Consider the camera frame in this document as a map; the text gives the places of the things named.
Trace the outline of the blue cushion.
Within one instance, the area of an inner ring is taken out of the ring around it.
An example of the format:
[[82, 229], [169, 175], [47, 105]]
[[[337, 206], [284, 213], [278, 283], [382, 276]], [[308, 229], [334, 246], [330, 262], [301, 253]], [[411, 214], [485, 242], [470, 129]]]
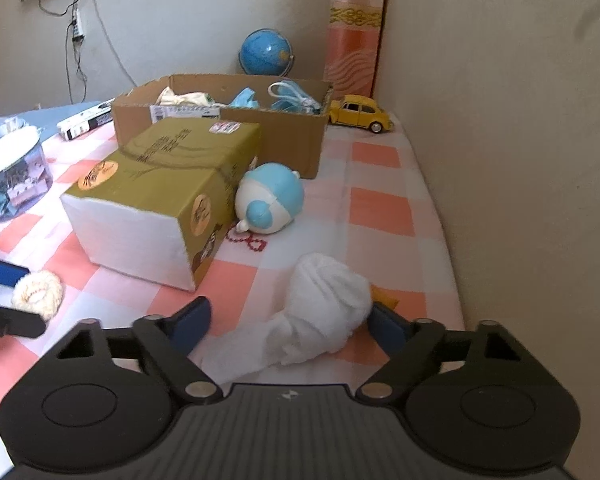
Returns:
[[87, 101], [78, 104], [41, 108], [40, 110], [27, 110], [26, 112], [16, 113], [16, 116], [22, 118], [29, 125], [34, 125], [36, 128], [43, 130], [51, 128], [55, 130], [56, 125], [61, 120], [100, 104], [102, 104], [102, 101]]

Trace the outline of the blue face mask stack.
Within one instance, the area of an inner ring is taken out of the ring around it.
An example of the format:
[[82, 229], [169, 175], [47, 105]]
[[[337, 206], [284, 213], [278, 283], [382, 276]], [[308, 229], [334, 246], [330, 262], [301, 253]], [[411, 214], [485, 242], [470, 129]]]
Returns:
[[247, 87], [240, 90], [238, 95], [227, 104], [227, 107], [258, 110], [260, 108], [260, 104], [257, 100], [256, 92]]

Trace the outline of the white tissue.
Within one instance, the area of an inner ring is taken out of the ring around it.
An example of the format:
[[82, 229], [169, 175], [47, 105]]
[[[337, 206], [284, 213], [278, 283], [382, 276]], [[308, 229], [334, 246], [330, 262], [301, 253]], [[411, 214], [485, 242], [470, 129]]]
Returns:
[[197, 361], [217, 384], [341, 350], [372, 310], [372, 284], [344, 263], [311, 252], [291, 273], [282, 310], [208, 344]]

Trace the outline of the light blue face mask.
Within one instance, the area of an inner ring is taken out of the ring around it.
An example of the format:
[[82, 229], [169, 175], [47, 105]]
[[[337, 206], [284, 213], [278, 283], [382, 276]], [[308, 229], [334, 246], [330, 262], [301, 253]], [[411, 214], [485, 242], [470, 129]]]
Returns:
[[284, 79], [268, 86], [268, 95], [273, 99], [272, 110], [287, 113], [319, 115], [322, 104], [312, 98], [294, 81]]

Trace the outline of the blue desk globe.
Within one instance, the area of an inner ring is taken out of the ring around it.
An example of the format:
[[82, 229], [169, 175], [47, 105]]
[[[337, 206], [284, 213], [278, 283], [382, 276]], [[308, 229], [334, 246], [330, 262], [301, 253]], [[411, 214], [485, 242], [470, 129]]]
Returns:
[[260, 28], [242, 42], [238, 63], [248, 75], [286, 76], [294, 66], [294, 49], [278, 30]]

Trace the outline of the checkered tablecloth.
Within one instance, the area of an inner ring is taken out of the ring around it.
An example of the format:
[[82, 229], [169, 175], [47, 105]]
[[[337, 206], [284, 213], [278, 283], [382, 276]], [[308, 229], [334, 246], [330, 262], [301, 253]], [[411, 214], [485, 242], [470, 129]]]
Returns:
[[[192, 298], [189, 292], [94, 266], [72, 232], [61, 193], [116, 145], [110, 125], [73, 142], [48, 139], [44, 152], [55, 180], [52, 189], [26, 214], [0, 223], [0, 259], [50, 270], [65, 287], [64, 302], [41, 337], [0, 338], [0, 402], [82, 318], [127, 326], [145, 314], [172, 314]], [[330, 255], [368, 278], [396, 300], [406, 318], [463, 327], [442, 226], [401, 130], [375, 136], [328, 128], [318, 175], [303, 187], [302, 213], [282, 232], [233, 234], [222, 241], [198, 289], [212, 304], [211, 337], [277, 311], [292, 268], [308, 252]], [[0, 477], [9, 467], [0, 438]]]

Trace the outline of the power strip on wall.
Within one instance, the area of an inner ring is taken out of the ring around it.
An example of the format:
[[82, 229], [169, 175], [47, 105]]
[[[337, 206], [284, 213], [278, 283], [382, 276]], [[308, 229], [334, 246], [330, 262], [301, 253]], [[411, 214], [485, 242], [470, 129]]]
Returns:
[[70, 23], [70, 25], [71, 25], [71, 40], [75, 44], [79, 44], [85, 38], [85, 32], [84, 32], [84, 27], [83, 27], [83, 24], [82, 24], [81, 14], [80, 14], [80, 9], [79, 8], [75, 8], [72, 11], [72, 17], [71, 17], [71, 23]]

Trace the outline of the blue white round plush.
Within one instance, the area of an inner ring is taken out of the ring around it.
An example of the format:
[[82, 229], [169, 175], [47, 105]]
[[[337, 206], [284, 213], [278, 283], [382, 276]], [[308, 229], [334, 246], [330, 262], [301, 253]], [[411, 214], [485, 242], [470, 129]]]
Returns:
[[300, 214], [304, 189], [298, 171], [267, 162], [247, 171], [235, 195], [238, 233], [273, 234]]

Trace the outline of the open cardboard box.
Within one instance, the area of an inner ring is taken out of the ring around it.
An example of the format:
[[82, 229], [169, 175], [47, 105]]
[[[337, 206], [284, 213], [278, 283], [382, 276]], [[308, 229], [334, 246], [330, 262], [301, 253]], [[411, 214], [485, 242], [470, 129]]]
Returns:
[[[321, 114], [309, 115], [272, 110], [273, 99], [268, 95], [268, 86], [276, 80], [273, 76], [173, 74], [149, 81], [118, 96], [111, 103], [118, 143], [128, 143], [158, 120], [168, 117], [211, 117], [226, 122], [251, 122], [258, 124], [262, 131], [259, 162], [279, 162], [298, 171], [303, 179], [313, 179], [320, 166], [332, 85], [322, 80], [296, 81], [322, 104]], [[207, 108], [157, 105], [158, 95], [166, 87], [171, 87], [178, 94], [206, 92], [221, 105]], [[238, 92], [247, 87], [256, 92], [260, 108], [227, 107]]]

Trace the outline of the gold tissue pack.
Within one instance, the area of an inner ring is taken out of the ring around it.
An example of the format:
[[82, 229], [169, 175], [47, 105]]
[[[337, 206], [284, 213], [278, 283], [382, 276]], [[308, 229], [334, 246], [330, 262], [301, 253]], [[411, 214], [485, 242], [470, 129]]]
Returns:
[[257, 124], [166, 118], [88, 170], [61, 203], [92, 263], [192, 292], [235, 221], [260, 144]]

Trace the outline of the black white pen box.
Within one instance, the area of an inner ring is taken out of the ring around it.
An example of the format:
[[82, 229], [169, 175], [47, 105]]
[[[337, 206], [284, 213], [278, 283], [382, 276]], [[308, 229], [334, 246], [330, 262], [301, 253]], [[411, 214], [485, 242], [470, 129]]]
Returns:
[[111, 103], [111, 100], [101, 102], [61, 120], [57, 124], [58, 132], [66, 141], [72, 141], [108, 124], [112, 121]]

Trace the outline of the cream drawstring pouch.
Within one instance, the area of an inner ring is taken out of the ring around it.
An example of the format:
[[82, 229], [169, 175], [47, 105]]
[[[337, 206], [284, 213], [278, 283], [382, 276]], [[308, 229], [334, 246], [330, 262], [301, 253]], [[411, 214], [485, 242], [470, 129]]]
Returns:
[[158, 95], [157, 105], [161, 106], [215, 106], [215, 100], [206, 92], [176, 93], [171, 87], [164, 88]]

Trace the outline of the clear jar white lid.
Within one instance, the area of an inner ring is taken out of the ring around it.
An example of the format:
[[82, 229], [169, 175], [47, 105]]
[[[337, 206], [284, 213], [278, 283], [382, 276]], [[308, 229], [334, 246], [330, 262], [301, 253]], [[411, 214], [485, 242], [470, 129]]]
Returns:
[[27, 211], [52, 185], [38, 128], [25, 126], [0, 139], [0, 222]]

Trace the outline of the yellow toy car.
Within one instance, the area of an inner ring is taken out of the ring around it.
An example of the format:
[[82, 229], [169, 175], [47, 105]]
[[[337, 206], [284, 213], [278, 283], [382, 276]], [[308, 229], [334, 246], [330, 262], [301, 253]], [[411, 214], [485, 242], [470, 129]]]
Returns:
[[393, 122], [377, 102], [367, 96], [347, 94], [330, 103], [328, 122], [332, 125], [362, 128], [373, 134], [389, 132]]

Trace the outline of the pink orange curtain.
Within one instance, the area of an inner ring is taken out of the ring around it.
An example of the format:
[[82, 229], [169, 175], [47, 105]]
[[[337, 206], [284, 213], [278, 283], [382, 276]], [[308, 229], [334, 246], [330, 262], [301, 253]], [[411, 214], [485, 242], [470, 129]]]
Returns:
[[332, 96], [373, 93], [385, 0], [330, 0], [324, 78]]

